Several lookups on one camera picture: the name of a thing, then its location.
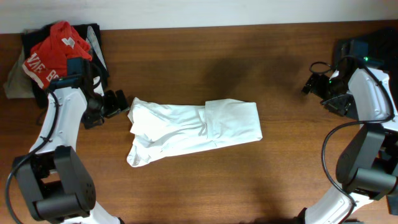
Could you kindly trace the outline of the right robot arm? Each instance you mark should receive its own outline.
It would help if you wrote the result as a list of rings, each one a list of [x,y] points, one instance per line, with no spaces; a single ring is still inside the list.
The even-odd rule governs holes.
[[[302,93],[321,98],[334,114],[351,118],[325,137],[321,163],[331,188],[311,207],[295,217],[296,223],[347,223],[359,208],[387,199],[397,215],[397,104],[390,90],[387,56],[370,55],[369,42],[359,39],[338,44],[333,64],[311,71]],[[326,165],[326,146],[337,131],[359,126],[359,131],[336,163],[335,177]]]

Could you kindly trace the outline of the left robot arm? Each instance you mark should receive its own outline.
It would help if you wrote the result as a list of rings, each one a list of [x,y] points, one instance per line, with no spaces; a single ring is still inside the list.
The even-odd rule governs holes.
[[[16,179],[34,220],[49,223],[122,223],[96,200],[93,179],[76,154],[79,126],[102,125],[130,109],[122,90],[99,93],[101,77],[87,59],[67,60],[67,75],[50,82],[48,108],[40,134],[28,154],[14,159],[5,201]]]

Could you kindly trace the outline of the white t-shirt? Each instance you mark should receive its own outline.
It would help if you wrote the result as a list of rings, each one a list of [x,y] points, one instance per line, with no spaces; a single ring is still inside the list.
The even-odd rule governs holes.
[[[128,113],[134,135],[131,167],[262,139],[255,102],[206,101],[203,106],[160,105],[135,98]]]

